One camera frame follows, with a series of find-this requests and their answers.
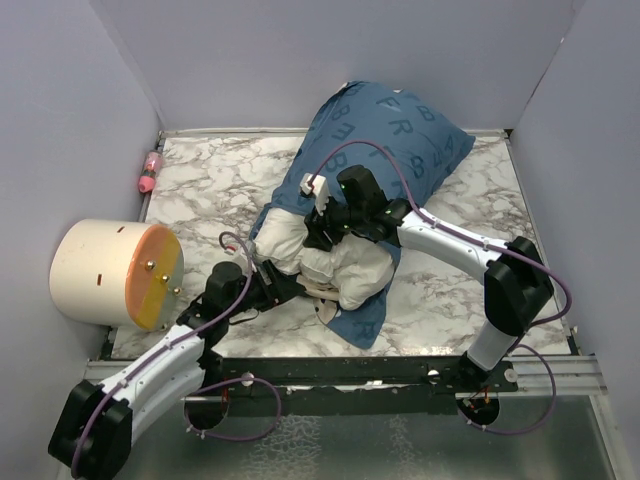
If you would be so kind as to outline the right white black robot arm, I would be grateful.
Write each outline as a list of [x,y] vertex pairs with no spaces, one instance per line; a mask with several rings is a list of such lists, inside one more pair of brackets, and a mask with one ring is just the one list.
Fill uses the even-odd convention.
[[305,246],[328,251],[347,235],[432,256],[468,274],[484,288],[486,320],[456,368],[460,382],[481,391],[495,367],[520,340],[551,299],[554,288],[532,241],[483,237],[441,221],[404,198],[389,199],[361,165],[337,177],[334,198],[325,177],[304,175],[302,196],[314,207],[305,217]]

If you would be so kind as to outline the blue lettered pillowcase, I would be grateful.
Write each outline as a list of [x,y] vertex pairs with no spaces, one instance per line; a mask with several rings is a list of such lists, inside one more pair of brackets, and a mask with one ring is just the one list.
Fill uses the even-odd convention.
[[[268,208],[280,208],[303,218],[314,202],[300,194],[306,173],[319,172],[334,198],[341,195],[337,176],[353,165],[369,169],[389,199],[412,197],[423,206],[443,181],[471,152],[475,139],[417,95],[379,83],[351,81],[320,108],[282,183],[274,190],[254,224],[253,242]],[[401,252],[385,248],[398,267]],[[346,310],[328,327],[348,343],[370,348],[386,317],[391,281],[355,309]]]

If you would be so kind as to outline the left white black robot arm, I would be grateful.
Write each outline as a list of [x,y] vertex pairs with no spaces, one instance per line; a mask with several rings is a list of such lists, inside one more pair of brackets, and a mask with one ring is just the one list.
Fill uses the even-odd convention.
[[83,380],[71,390],[49,455],[74,477],[114,478],[139,437],[180,398],[218,388],[221,371],[212,348],[233,316],[265,312],[305,292],[269,261],[248,270],[230,261],[216,264],[204,291],[153,347],[100,383]]

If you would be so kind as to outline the white pillow with red logo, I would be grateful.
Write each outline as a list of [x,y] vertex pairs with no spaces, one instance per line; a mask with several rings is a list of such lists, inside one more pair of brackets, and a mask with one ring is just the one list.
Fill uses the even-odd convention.
[[338,291],[346,310],[361,307],[392,280],[395,262],[383,247],[348,234],[330,251],[305,247],[308,234],[304,218],[280,208],[268,208],[254,237],[260,261],[271,261],[282,273],[301,274]]

